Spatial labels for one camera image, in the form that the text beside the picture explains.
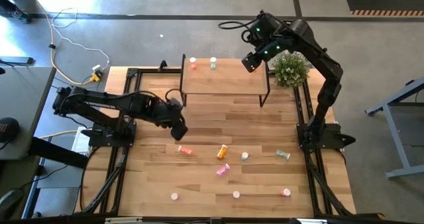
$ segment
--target white bottle cap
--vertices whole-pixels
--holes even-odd
[[[242,154],[241,154],[241,158],[242,159],[247,159],[249,157],[249,154],[247,153],[247,152],[243,152]]]
[[[283,191],[283,195],[286,196],[286,197],[288,197],[288,196],[290,196],[290,194],[292,194],[290,192],[290,190],[288,188],[285,188],[284,191]]]
[[[240,197],[240,192],[239,191],[234,191],[233,192],[233,197],[234,198],[239,198]]]
[[[171,194],[171,199],[172,200],[177,200],[178,199],[178,194],[177,193],[173,193],[173,194]]]

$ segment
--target wooden tabletop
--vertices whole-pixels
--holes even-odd
[[[122,93],[126,72],[126,67],[112,67],[105,90]],[[319,72],[310,71],[314,107],[323,81]],[[140,86],[163,97],[179,84],[179,74],[144,74]],[[170,95],[179,97],[177,92]],[[119,215],[312,217],[305,161],[295,131],[297,111],[293,89],[278,87],[271,80],[271,93],[263,108],[257,105],[257,99],[251,95],[191,95],[183,110],[189,131],[181,141],[175,141],[168,129],[137,121],[136,142],[130,149]],[[116,111],[102,111],[117,115]],[[326,119],[334,121],[331,109]],[[217,160],[222,144],[229,149],[223,160]],[[178,153],[179,145],[192,149],[193,155]],[[276,150],[289,152],[290,159],[276,156]],[[107,147],[100,148],[88,164],[83,184],[85,205],[105,181],[110,151]],[[242,152],[249,153],[247,160],[240,159]],[[322,153],[329,186],[354,213],[342,156],[333,150]],[[220,177],[216,172],[225,164],[231,169]],[[291,190],[291,197],[280,195],[284,188]],[[240,192],[240,198],[233,197],[234,191]],[[174,192],[180,196],[176,201],[171,199]],[[320,188],[317,193],[324,210]],[[112,200],[113,195],[109,197],[109,207]]]
[[[268,91],[264,62],[252,73],[240,59],[218,58],[214,70],[210,58],[197,58],[195,64],[193,69],[185,59],[182,91],[186,94],[264,95]]]

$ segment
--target green plant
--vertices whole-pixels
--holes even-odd
[[[273,62],[276,82],[283,87],[298,87],[308,78],[308,61],[301,54],[282,54]]]

